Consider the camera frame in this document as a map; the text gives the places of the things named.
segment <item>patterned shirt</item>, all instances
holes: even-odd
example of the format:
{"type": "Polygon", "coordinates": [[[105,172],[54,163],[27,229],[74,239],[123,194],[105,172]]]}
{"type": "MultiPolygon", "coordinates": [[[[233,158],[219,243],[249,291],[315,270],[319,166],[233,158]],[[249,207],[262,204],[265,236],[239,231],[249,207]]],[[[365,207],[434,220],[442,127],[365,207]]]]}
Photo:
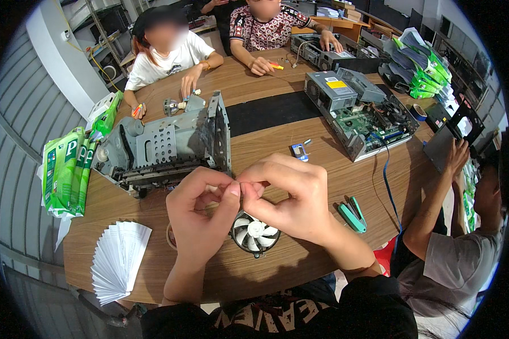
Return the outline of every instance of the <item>patterned shirt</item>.
{"type": "Polygon", "coordinates": [[[242,40],[247,51],[280,48],[290,39],[292,26],[304,28],[310,22],[311,18],[286,5],[269,22],[260,22],[249,6],[243,6],[230,16],[230,39],[242,40]]]}

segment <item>black mat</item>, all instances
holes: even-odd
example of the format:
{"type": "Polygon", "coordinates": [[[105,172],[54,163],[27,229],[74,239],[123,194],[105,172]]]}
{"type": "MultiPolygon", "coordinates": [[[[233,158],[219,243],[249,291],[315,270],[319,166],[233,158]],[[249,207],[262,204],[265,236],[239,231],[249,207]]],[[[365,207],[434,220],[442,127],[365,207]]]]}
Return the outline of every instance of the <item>black mat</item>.
{"type": "Polygon", "coordinates": [[[304,91],[228,106],[226,113],[231,137],[322,116],[304,91]]]}

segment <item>black sleeve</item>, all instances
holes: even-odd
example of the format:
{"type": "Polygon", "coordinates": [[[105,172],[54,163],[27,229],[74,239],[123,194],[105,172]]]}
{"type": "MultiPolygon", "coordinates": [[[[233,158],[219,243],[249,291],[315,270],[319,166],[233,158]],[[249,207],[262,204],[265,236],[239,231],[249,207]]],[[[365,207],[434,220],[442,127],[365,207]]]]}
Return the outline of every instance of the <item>black sleeve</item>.
{"type": "Polygon", "coordinates": [[[142,316],[144,339],[199,338],[207,334],[209,317],[194,304],[177,304],[147,311],[142,316]]]}
{"type": "Polygon", "coordinates": [[[341,291],[340,308],[363,319],[370,337],[417,338],[412,309],[403,301],[396,278],[378,275],[353,279],[341,291]]]}

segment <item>fan blade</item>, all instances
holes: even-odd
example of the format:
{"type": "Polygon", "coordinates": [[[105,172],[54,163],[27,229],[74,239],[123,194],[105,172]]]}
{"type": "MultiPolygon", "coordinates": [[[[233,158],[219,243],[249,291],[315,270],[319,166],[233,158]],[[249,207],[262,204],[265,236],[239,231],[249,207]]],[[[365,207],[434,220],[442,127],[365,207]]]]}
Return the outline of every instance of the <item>fan blade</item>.
{"type": "Polygon", "coordinates": [[[270,239],[270,238],[265,238],[263,236],[259,236],[258,238],[256,238],[256,240],[262,246],[270,247],[275,242],[276,239],[270,239]]]}
{"type": "Polygon", "coordinates": [[[250,216],[250,217],[251,217],[253,220],[255,220],[255,221],[260,221],[260,220],[256,219],[254,216],[250,215],[250,214],[249,214],[249,213],[247,213],[247,212],[245,212],[245,214],[247,214],[248,216],[250,216]]]}
{"type": "Polygon", "coordinates": [[[234,227],[238,227],[238,226],[247,226],[249,225],[249,219],[245,219],[245,218],[239,218],[238,220],[236,220],[236,222],[234,223],[234,227]]]}
{"type": "Polygon", "coordinates": [[[250,236],[248,239],[247,239],[247,248],[251,251],[260,251],[260,248],[258,248],[258,246],[256,246],[256,243],[254,241],[255,239],[250,236]]]}
{"type": "Polygon", "coordinates": [[[246,228],[236,235],[236,241],[238,242],[239,245],[241,245],[243,243],[243,239],[245,239],[245,235],[247,235],[246,228]]]}
{"type": "Polygon", "coordinates": [[[277,228],[268,226],[268,227],[266,227],[266,229],[264,230],[264,233],[262,233],[262,235],[266,235],[266,236],[274,235],[275,233],[277,233],[277,231],[279,231],[277,228]]]}

